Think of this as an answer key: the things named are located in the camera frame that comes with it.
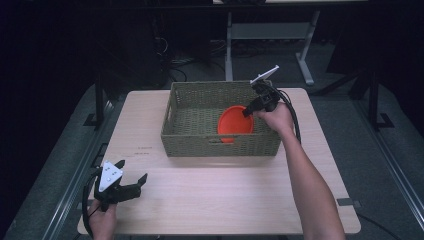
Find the human hand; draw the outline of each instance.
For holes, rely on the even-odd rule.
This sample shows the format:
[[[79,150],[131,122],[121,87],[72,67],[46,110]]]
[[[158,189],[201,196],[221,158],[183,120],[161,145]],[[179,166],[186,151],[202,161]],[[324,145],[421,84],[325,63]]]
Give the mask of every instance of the human hand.
[[[293,118],[290,110],[285,103],[279,102],[272,112],[257,111],[253,113],[255,116],[263,119],[266,124],[280,136],[293,132]]]
[[[94,199],[88,215],[90,216],[90,227],[93,232],[93,239],[95,240],[109,240],[113,239],[113,234],[116,228],[116,204],[109,204],[106,212],[100,210],[101,202]]]

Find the gray floor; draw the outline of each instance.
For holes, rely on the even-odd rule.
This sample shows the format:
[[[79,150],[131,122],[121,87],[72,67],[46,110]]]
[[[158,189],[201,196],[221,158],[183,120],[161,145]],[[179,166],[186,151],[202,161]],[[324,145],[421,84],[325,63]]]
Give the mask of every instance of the gray floor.
[[[279,65],[280,69],[271,77],[277,87],[301,87],[308,92],[321,89],[342,75],[326,73],[333,47],[331,44],[313,45],[307,63],[316,81],[306,86],[295,61],[294,53],[302,43],[287,44],[266,42],[261,44],[266,51],[251,57],[233,59],[234,79],[246,80],[258,73]],[[188,81],[222,81],[225,79],[224,58],[213,58],[214,64],[192,63],[179,67]],[[182,80],[183,75],[174,71],[174,77]],[[356,211],[381,224],[400,239],[424,239],[423,229],[418,224],[408,202],[389,171],[385,154],[376,142],[375,133],[364,120],[362,109],[367,99],[352,101],[347,92],[351,83],[345,84],[323,97],[311,97],[312,104],[332,150],[350,197],[357,201]],[[95,161],[97,151],[106,149],[125,95],[108,108],[102,128],[83,126],[85,119],[95,112],[94,88],[87,90],[64,129],[62,136],[48,158],[42,172],[26,201],[17,214],[5,239],[73,239],[77,236],[76,226],[80,219],[81,186],[92,169],[77,172],[80,160]],[[394,96],[380,87],[379,112],[388,114],[395,128],[381,129],[382,137],[417,195],[424,196],[424,140],[400,110]],[[67,190],[76,189],[74,195],[65,195]],[[362,229],[347,239],[395,239],[376,224],[360,218]],[[116,239],[156,239],[157,236],[117,236]],[[288,236],[303,239],[302,236]],[[217,239],[215,236],[186,237],[162,236],[162,239]],[[277,236],[223,236],[222,239],[278,239]]]

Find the wire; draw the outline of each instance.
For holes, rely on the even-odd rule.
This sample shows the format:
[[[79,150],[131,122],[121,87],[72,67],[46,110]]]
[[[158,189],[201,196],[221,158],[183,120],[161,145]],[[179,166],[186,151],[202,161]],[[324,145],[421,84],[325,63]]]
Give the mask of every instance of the wire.
[[[379,224],[378,222],[372,220],[371,218],[365,217],[364,215],[360,214],[360,213],[356,213],[358,215],[358,217],[367,220],[368,222],[376,225],[377,227],[379,227],[381,230],[385,231],[386,233],[388,233],[390,236],[392,236],[394,239],[396,240],[402,240],[400,237],[398,237],[397,235],[395,235],[393,232],[391,232],[389,229],[385,228],[383,225]]]
[[[84,227],[87,230],[87,233],[88,233],[88,235],[90,235],[90,237],[93,237],[93,232],[91,231],[91,227],[90,227],[90,223],[89,223],[89,218],[92,214],[90,214],[90,216],[88,215],[88,204],[87,204],[88,195],[89,195],[89,191],[90,191],[90,183],[95,177],[97,177],[99,175],[99,173],[101,171],[100,169],[101,168],[97,169],[94,173],[92,173],[90,175],[90,177],[88,178],[88,180],[87,180],[87,182],[86,182],[86,184],[83,188],[83,192],[82,192],[82,220],[84,222]]]
[[[268,84],[262,83],[262,85],[266,86],[267,88],[270,88],[272,91],[277,92],[278,95],[280,96],[281,100],[283,100],[283,102],[286,104],[287,108],[290,111],[292,119],[293,119],[294,129],[295,129],[295,132],[296,132],[296,138],[297,138],[297,140],[299,140],[300,143],[302,143],[302,138],[300,136],[300,128],[299,128],[299,122],[297,120],[296,111],[293,108],[293,105],[291,103],[291,100],[290,100],[290,97],[288,96],[288,94],[286,92],[278,90],[275,87],[270,86]]]
[[[185,74],[183,71],[181,71],[180,69],[176,69],[176,68],[170,68],[169,70],[174,70],[174,71],[177,71],[177,72],[180,72],[180,73],[182,73],[183,75],[184,75],[184,82],[187,82],[187,74]],[[175,81],[175,82],[178,82],[177,81],[177,79],[174,77],[174,76],[172,76],[171,74],[170,74],[170,77]]]

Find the dark background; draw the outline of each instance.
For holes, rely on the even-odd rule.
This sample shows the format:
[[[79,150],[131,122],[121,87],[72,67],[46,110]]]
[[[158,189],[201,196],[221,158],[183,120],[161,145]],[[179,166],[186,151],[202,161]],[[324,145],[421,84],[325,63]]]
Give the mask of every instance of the dark background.
[[[96,78],[110,99],[134,89],[159,89],[167,81],[167,62],[156,55],[153,36],[162,36],[174,48],[208,61],[208,41],[225,39],[226,14],[91,12],[81,10],[78,2],[52,0],[1,4],[3,235],[76,104]],[[424,135],[422,5],[409,0],[325,7],[313,41],[337,43],[329,72],[349,74],[372,66]],[[302,17],[297,10],[280,16]],[[158,16],[161,21],[155,22]],[[261,19],[266,21],[280,20],[272,14],[264,16],[268,17]]]

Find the orange plastic lid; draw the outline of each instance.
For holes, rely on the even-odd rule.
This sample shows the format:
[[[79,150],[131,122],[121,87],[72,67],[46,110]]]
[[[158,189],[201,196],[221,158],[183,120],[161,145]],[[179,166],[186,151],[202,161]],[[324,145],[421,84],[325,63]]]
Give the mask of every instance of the orange plastic lid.
[[[218,121],[218,134],[239,134],[253,132],[253,116],[244,117],[244,106],[232,106],[227,108]],[[234,142],[233,138],[222,138],[224,143]]]

